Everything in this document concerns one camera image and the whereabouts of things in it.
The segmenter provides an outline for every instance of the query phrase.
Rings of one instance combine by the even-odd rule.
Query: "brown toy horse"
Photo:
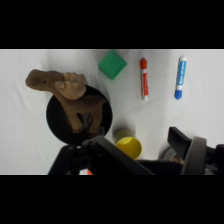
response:
[[[102,106],[107,101],[101,96],[84,96],[85,84],[84,75],[62,74],[55,71],[33,70],[26,79],[28,87],[54,94],[64,108],[74,133],[80,133],[83,130],[78,114],[90,114],[89,136],[94,137],[102,121]]]

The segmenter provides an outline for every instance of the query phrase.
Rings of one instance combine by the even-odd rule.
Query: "marker cap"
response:
[[[178,100],[182,98],[182,90],[176,90],[175,98]]]
[[[145,58],[141,60],[141,69],[147,69],[147,60]]]

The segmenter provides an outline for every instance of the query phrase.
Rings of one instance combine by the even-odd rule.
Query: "marker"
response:
[[[182,89],[184,85],[184,76],[186,72],[187,66],[187,58],[181,57],[179,62],[178,74],[177,74],[177,88],[175,92],[175,98],[181,99],[182,98]]]
[[[147,60],[143,58],[141,60],[142,70],[142,99],[148,101],[149,99],[149,87],[148,87],[148,72],[147,72]]]

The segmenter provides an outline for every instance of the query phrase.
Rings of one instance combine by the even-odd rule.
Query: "toy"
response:
[[[88,118],[89,136],[94,137],[102,121],[102,106],[107,101],[101,96],[84,96],[86,78],[76,73],[43,72],[33,70],[26,79],[32,89],[48,91],[61,103],[74,133],[83,130],[78,114],[90,114]]]
[[[110,50],[99,63],[99,67],[111,78],[115,79],[126,67],[127,62],[115,51]]]

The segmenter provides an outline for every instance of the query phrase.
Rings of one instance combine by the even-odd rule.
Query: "red marker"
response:
[[[148,87],[148,72],[147,72],[147,60],[143,58],[141,60],[142,69],[142,99],[148,101],[149,99],[149,87]]]

